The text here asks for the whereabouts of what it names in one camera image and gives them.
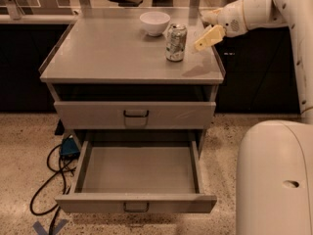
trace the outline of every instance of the drawer handle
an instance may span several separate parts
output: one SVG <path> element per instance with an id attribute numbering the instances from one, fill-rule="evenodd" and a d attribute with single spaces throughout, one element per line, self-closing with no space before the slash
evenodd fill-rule
<path id="1" fill-rule="evenodd" d="M 130 115 L 126 111 L 124 111 L 124 116 L 126 118 L 147 118 L 148 115 L 149 115 L 149 111 L 146 111 L 146 113 L 143 115 Z"/>
<path id="2" fill-rule="evenodd" d="M 147 203 L 146 204 L 146 208 L 145 209 L 142 209 L 142 210 L 139 210 L 139 209 L 128 209 L 127 208 L 127 204 L 126 203 L 124 203 L 124 211 L 125 212 L 130 212 L 130 213 L 138 213 L 138 212 L 140 212 L 140 213 L 143 213 L 143 212 L 148 212 L 148 210 L 149 210 L 149 207 L 150 207 L 150 205 L 149 205 L 149 203 Z"/>

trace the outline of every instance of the black cable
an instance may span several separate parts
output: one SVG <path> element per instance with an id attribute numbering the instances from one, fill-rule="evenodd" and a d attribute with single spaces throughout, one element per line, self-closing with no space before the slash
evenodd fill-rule
<path id="1" fill-rule="evenodd" d="M 62 177 L 62 180 L 63 180 L 63 194 L 67 194 L 69 192 L 69 189 L 70 187 L 68 187 L 67 189 L 67 180 L 66 180 L 66 177 L 65 177 L 65 173 L 66 172 L 71 172 L 73 174 L 73 172 L 75 171 L 75 168 L 69 168 L 68 166 L 74 161 L 77 159 L 77 157 L 70 157 L 68 158 L 68 160 L 66 160 L 65 157 L 62 157 L 61 156 L 61 148 L 63 147 L 63 145 L 65 144 L 65 142 L 69 139 L 66 138 L 63 140 L 63 142 L 59 145 L 57 145 L 56 147 L 54 147 L 48 157 L 47 157 L 47 166 L 48 168 L 55 172 L 37 191 L 36 193 L 33 195 L 31 201 L 30 201 L 30 204 L 29 204 L 29 209 L 30 209 L 30 212 L 34 215 L 37 215 L 37 216 L 41 216 L 41 215 L 45 215 L 45 214 L 48 214 L 50 212 L 52 212 L 53 210 L 57 209 L 55 214 L 54 214 L 54 217 L 50 223 L 50 227 L 49 227 L 49 235 L 50 234 L 53 234 L 53 230 L 54 230 L 54 226 L 55 226 L 55 222 L 56 222 L 56 219 L 57 219 L 57 216 L 60 212 L 60 207 L 58 207 L 58 204 L 55 204 L 53 207 L 51 207 L 50 209 L 46 210 L 46 211 L 43 211 L 43 212 L 36 212 L 34 209 L 33 209 L 33 203 L 35 201 L 35 199 L 37 198 L 37 196 L 39 195 L 39 193 L 49 184 L 49 182 L 57 175 L 61 175 Z M 50 158 L 52 156 L 52 154 L 59 148 L 59 162 L 58 162 L 58 165 L 59 165 L 59 169 L 54 169 L 50 166 Z"/>

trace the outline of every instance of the power cord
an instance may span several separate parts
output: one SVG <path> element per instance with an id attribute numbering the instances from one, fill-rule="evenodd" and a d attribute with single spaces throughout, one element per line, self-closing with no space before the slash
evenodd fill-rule
<path id="1" fill-rule="evenodd" d="M 49 227 L 49 235 L 52 235 L 53 234 L 53 231 L 54 231 L 54 227 L 55 227 L 55 222 L 56 222 L 56 219 L 57 219 L 57 216 L 59 215 L 59 212 L 61 210 L 61 208 L 58 206 L 58 204 L 55 204 L 53 207 L 51 207 L 50 209 L 46 210 L 46 211 L 43 211 L 43 212 L 37 212 L 34 210 L 33 208 L 33 204 L 34 204 L 34 201 L 35 199 L 38 197 L 39 193 L 51 182 L 51 180 L 53 178 L 55 178 L 57 175 L 61 175 L 62 177 L 62 181 L 63 181 L 63 194 L 67 194 L 69 192 L 69 189 L 70 187 L 67 188 L 67 180 L 66 180 L 66 177 L 65 177 L 65 173 L 67 172 L 70 172 L 72 175 L 73 173 L 75 172 L 75 169 L 76 167 L 74 168 L 69 168 L 68 166 L 75 160 L 78 159 L 79 157 L 79 153 L 78 154 L 75 154 L 75 155 L 68 155 L 68 156 L 63 156 L 61 154 L 61 150 L 63 149 L 64 145 L 66 144 L 66 142 L 68 140 L 70 140 L 70 136 L 67 137 L 66 139 L 64 139 L 62 141 L 61 144 L 57 145 L 56 147 L 54 147 L 48 157 L 47 157 L 47 167 L 54 172 L 54 174 L 36 191 L 36 193 L 33 195 L 31 201 L 30 201 L 30 204 L 29 204 L 29 209 L 30 209 L 30 212 L 34 215 L 37 215 L 37 216 L 41 216 L 41 215 L 46 215 L 52 211 L 54 211 L 55 209 L 56 212 L 54 214 L 54 217 L 50 223 L 50 227 Z M 51 156 L 52 154 L 57 151 L 59 149 L 59 169 L 54 169 L 50 166 L 50 159 L 51 159 Z"/>

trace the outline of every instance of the can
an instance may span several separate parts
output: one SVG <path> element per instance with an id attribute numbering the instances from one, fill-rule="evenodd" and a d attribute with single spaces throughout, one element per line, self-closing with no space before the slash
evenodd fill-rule
<path id="1" fill-rule="evenodd" d="M 172 23 L 167 32 L 165 56 L 170 61 L 182 61 L 185 55 L 187 28 L 183 24 Z"/>

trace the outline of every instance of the power adapter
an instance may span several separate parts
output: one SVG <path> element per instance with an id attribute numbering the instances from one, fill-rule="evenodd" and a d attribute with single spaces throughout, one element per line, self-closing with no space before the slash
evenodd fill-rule
<path id="1" fill-rule="evenodd" d="M 62 160 L 75 159 L 80 155 L 73 138 L 67 138 L 62 141 L 60 156 Z"/>

